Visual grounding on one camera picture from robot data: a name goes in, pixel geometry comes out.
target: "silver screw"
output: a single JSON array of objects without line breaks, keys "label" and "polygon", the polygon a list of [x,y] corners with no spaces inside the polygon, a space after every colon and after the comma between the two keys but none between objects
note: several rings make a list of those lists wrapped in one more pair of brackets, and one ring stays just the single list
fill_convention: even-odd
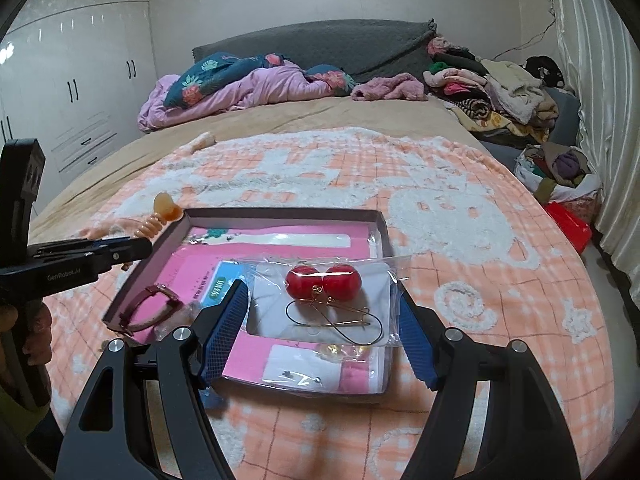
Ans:
[{"label": "silver screw", "polygon": [[124,341],[122,339],[114,339],[109,343],[110,352],[119,352],[124,348]]},{"label": "silver screw", "polygon": [[462,339],[462,332],[457,328],[447,328],[444,331],[444,337],[449,341],[460,341]]},{"label": "silver screw", "polygon": [[191,330],[185,326],[181,326],[180,328],[176,328],[174,330],[174,339],[178,341],[184,341],[191,335]]},{"label": "silver screw", "polygon": [[513,341],[511,343],[511,348],[513,349],[514,352],[517,352],[518,354],[524,354],[524,352],[526,352],[527,349],[529,349],[527,344],[524,341],[521,341],[520,339],[516,339],[516,341]]}]

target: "floor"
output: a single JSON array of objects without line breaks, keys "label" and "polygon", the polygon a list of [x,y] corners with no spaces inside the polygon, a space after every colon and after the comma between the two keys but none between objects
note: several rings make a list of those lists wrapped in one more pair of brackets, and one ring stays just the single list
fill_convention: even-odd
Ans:
[{"label": "floor", "polygon": [[600,300],[609,333],[616,397],[614,434],[618,436],[640,402],[640,367],[636,355],[636,340],[625,317],[620,292],[594,245],[587,246],[582,253],[582,260]]}]

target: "orange plaid blanket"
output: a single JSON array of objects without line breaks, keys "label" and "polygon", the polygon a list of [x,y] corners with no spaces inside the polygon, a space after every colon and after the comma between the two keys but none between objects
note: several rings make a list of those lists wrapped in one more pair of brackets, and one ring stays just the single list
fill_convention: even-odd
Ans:
[{"label": "orange plaid blanket", "polygon": [[[406,284],[416,303],[478,341],[526,341],[558,397],[583,476],[609,450],[613,377],[596,294],[553,220],[490,156],[441,137],[392,139],[362,128],[219,144],[203,134],[125,184],[87,227],[134,228],[126,219],[147,215],[162,190],[182,206],[382,211],[396,253],[414,256]],[[52,408],[62,426],[100,344],[113,337],[100,318],[126,277],[114,268],[47,300],[54,317]],[[246,480],[396,480],[434,398],[401,349],[376,405],[233,383],[219,391],[228,408],[210,420],[236,476]],[[459,473],[474,467],[487,399],[488,386],[479,384]]]}]

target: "drawer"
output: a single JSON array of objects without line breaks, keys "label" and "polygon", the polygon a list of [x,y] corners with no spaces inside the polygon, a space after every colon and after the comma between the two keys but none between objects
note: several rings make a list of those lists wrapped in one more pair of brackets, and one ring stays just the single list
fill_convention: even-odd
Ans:
[{"label": "drawer", "polygon": [[62,142],[60,142],[60,138],[57,139],[60,144],[51,150],[56,165],[60,171],[64,170],[69,164],[78,160],[105,139],[110,138],[114,133],[107,114],[99,113],[89,118],[80,129],[74,128],[65,132],[62,137],[66,137],[66,139]]},{"label": "drawer", "polygon": [[85,171],[90,170],[102,160],[107,158],[111,153],[115,152],[119,147],[118,134],[111,134],[110,137],[103,139],[102,142],[96,144],[84,155],[74,160],[71,164],[60,170],[60,178],[65,186],[71,184],[76,178]]}]

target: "gray headboard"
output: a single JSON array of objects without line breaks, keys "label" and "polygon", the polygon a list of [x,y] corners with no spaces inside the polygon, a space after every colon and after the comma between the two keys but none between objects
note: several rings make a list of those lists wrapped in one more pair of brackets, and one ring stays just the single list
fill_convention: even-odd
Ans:
[{"label": "gray headboard", "polygon": [[249,57],[277,52],[303,69],[330,64],[343,69],[357,82],[408,72],[422,79],[431,64],[425,49],[436,35],[433,20],[427,23],[391,20],[329,20],[267,28],[193,49],[199,62],[214,52]]}]

